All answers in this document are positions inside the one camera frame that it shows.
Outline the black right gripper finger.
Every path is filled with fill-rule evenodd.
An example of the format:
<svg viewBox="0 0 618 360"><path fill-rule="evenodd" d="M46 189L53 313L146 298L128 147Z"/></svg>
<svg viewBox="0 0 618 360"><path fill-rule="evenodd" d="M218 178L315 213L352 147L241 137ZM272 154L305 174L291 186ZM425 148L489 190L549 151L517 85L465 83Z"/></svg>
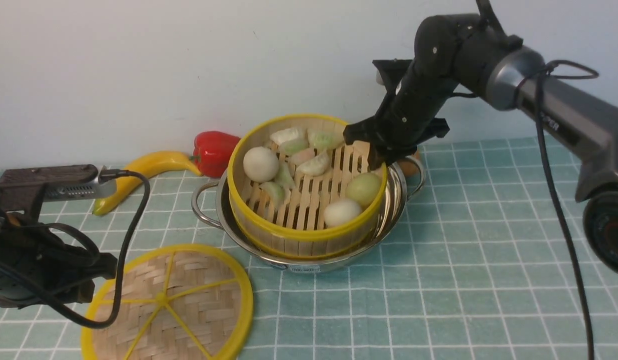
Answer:
<svg viewBox="0 0 618 360"><path fill-rule="evenodd" d="M371 147L367 156L367 164L369 171L375 171L383 166L387 166L387 157L389 148Z"/></svg>

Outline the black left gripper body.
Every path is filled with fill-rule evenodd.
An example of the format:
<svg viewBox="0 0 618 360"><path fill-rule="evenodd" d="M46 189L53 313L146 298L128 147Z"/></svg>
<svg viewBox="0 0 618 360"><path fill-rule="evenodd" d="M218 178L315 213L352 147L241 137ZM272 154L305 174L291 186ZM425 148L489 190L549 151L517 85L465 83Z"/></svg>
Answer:
<svg viewBox="0 0 618 360"><path fill-rule="evenodd" d="M89 303L94 278L112 280L118 259L73 226L0 209L0 307L43 305L37 286L63 305Z"/></svg>

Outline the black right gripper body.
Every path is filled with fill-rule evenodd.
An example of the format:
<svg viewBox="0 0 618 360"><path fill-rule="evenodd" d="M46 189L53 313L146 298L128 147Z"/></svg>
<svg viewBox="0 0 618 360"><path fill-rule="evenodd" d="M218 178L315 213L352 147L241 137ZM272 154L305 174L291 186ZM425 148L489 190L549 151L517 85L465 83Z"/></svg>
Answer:
<svg viewBox="0 0 618 360"><path fill-rule="evenodd" d="M414 153L429 136L424 133L450 98L450 60L439 51L415 54L394 92L386 92L376 113L345 126L347 145L366 142L371 148L389 148L389 156Z"/></svg>

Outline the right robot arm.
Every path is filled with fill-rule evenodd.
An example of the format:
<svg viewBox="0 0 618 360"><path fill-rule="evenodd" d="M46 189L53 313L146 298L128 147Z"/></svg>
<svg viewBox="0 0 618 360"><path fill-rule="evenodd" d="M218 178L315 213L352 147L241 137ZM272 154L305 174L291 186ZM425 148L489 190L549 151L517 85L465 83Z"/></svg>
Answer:
<svg viewBox="0 0 618 360"><path fill-rule="evenodd" d="M414 39L412 60L375 60L386 95L376 114L346 125L345 143L370 144L375 170L411 155L449 131L437 114L455 89L469 89L494 109L518 109L581 162L575 201L587 203L583 228L590 248L618 274L618 107L553 75L567 60L546 63L522 38L507 35L491 4L479 12L426 18Z"/></svg>

